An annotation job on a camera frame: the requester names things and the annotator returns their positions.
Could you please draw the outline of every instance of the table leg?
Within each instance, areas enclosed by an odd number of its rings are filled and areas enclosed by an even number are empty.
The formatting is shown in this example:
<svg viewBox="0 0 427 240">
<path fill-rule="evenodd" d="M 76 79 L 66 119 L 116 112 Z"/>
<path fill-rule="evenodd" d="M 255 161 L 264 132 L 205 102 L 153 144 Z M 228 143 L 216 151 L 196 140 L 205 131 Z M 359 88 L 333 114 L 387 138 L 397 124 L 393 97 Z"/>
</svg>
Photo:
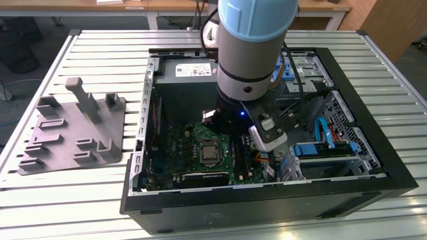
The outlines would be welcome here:
<svg viewBox="0 0 427 240">
<path fill-rule="evenodd" d="M 62 23 L 61 23 L 61 17 L 50 16 L 50 19 L 52 19 L 52 21 L 53 21 L 54 26 L 62 25 Z"/>
<path fill-rule="evenodd" d="M 157 25 L 159 13 L 156 11 L 147 11 L 145 16 L 147 16 L 147 20 L 148 20 L 149 30 L 159 30 L 159 25 Z"/>
<path fill-rule="evenodd" d="M 325 26 L 327 31 L 336 31 L 339 29 L 344 16 L 345 16 L 344 11 L 336 11 L 333 13 L 333 16 L 331 17 Z"/>
</svg>

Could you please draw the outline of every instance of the wooden table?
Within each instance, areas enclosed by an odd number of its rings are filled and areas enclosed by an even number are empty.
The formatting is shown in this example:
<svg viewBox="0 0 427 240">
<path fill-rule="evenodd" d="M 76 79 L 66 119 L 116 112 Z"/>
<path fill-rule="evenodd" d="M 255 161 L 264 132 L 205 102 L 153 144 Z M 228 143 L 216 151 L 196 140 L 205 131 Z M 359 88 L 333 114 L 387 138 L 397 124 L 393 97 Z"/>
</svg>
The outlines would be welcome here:
<svg viewBox="0 0 427 240">
<path fill-rule="evenodd" d="M 193 16 L 195 0 L 148 0 L 147 18 L 151 30 L 157 30 L 157 20 L 160 16 Z M 325 30 L 337 30 L 341 20 L 352 6 L 345 0 L 333 4 L 327 0 L 299 0 L 299 17 L 327 17 L 329 18 Z"/>
<path fill-rule="evenodd" d="M 127 0 L 124 4 L 96 5 L 96 0 L 0 0 L 0 16 L 86 17 L 144 16 L 151 30 L 157 30 L 157 17 L 193 16 L 195 0 Z M 299 17 L 329 18 L 325 30 L 336 30 L 352 6 L 327 0 L 299 0 Z"/>
</svg>

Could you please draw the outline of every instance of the metal case frame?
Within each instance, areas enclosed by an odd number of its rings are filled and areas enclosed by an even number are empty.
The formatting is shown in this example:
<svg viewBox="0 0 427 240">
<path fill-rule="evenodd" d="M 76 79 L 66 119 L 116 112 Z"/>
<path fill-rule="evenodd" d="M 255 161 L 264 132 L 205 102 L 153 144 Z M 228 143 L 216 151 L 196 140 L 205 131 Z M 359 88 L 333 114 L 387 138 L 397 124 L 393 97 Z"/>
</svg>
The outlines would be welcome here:
<svg viewBox="0 0 427 240">
<path fill-rule="evenodd" d="M 184 48 L 181 51 L 200 49 Z M 132 161 L 127 163 L 120 213 L 129 215 L 149 234 L 199 229 L 237 227 L 345 216 L 385 197 L 395 197 L 417 187 L 416 181 L 364 105 L 353 86 L 327 48 L 291 48 L 313 51 L 351 111 L 357 127 L 381 163 L 388 177 L 304 184 L 265 184 L 256 188 L 221 188 L 211 191 L 129 195 Z M 153 77 L 147 66 L 145 79 Z M 149 101 L 149 92 L 144 93 Z M 136 136 L 140 160 L 144 155 L 141 129 Z"/>
</svg>

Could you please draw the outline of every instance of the white label sticker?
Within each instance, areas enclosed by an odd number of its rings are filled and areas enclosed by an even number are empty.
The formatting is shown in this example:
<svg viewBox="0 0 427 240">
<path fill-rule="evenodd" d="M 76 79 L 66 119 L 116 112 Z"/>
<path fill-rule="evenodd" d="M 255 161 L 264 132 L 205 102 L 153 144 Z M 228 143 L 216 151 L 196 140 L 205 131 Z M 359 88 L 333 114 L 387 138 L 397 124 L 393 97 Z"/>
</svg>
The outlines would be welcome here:
<svg viewBox="0 0 427 240">
<path fill-rule="evenodd" d="M 127 6 L 125 7 L 127 10 L 144 10 L 143 6 Z"/>
<path fill-rule="evenodd" d="M 212 76 L 209 63 L 185 63 L 175 67 L 176 77 L 203 77 Z"/>
<path fill-rule="evenodd" d="M 271 166 L 267 167 L 267 173 L 273 177 L 275 176 L 275 170 Z"/>
</svg>

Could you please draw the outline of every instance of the motherboard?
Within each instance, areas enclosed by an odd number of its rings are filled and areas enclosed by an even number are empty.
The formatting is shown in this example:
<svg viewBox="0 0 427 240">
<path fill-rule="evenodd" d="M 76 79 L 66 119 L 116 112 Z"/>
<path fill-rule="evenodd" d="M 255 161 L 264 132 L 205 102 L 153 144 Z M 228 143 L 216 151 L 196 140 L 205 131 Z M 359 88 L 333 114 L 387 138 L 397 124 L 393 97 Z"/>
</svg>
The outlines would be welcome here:
<svg viewBox="0 0 427 240">
<path fill-rule="evenodd" d="M 264 182 L 265 159 L 256 159 L 249 135 L 217 135 L 201 123 L 168 126 L 165 156 L 149 160 L 144 185 L 172 190 Z"/>
</svg>

